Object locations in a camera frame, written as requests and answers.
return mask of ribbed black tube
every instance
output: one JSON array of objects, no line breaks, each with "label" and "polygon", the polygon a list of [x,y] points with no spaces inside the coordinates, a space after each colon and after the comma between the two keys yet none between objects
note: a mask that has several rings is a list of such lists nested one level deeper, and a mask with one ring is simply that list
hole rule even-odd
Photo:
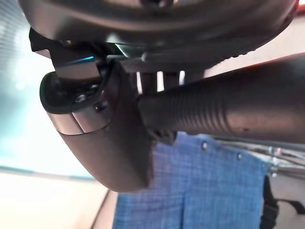
[{"label": "ribbed black tube", "polygon": [[305,143],[305,53],[144,95],[138,106],[152,129]]}]

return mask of black strap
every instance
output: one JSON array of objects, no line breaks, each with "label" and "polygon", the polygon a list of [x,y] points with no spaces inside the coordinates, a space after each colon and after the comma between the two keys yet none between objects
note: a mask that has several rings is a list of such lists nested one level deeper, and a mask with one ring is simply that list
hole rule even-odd
[{"label": "black strap", "polygon": [[290,204],[296,210],[298,215],[305,215],[305,208],[302,203],[295,200],[288,200],[288,199],[276,199],[277,201],[286,202]]},{"label": "black strap", "polygon": [[260,229],[273,229],[276,226],[278,214],[279,207],[277,200],[272,194],[269,177],[266,176],[264,181],[264,208]]},{"label": "black strap", "polygon": [[260,229],[273,229],[276,226],[276,218],[279,214],[278,201],[291,204],[298,215],[305,215],[305,208],[299,201],[275,199],[272,194],[270,179],[266,176],[264,180],[264,209],[263,215],[261,216]]}]

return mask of blue fabric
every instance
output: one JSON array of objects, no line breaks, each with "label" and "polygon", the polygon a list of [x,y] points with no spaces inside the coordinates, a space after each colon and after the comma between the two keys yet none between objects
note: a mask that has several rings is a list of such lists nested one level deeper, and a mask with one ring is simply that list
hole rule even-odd
[{"label": "blue fabric", "polygon": [[184,133],[173,147],[159,144],[153,160],[150,188],[119,195],[114,229],[259,228],[265,162]]}]

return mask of ridged texture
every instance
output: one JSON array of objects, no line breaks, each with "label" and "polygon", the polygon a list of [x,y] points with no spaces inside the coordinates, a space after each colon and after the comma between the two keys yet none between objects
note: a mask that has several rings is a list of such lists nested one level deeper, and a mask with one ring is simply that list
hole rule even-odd
[{"label": "ridged texture", "polygon": [[150,128],[232,135],[222,94],[197,83],[180,88],[179,92],[144,96],[139,108],[144,123]]}]

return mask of screw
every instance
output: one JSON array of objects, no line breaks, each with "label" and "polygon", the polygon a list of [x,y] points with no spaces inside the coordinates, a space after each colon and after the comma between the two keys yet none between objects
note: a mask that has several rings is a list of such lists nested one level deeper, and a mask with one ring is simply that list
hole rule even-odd
[{"label": "screw", "polygon": [[243,155],[242,155],[241,153],[237,154],[237,159],[238,159],[239,161],[241,161],[242,158],[243,158]]},{"label": "screw", "polygon": [[202,150],[205,151],[205,150],[207,150],[207,148],[208,148],[207,142],[203,142],[202,143]]},{"label": "screw", "polygon": [[87,96],[85,94],[81,94],[76,97],[75,102],[76,103],[81,103],[87,100]]}]

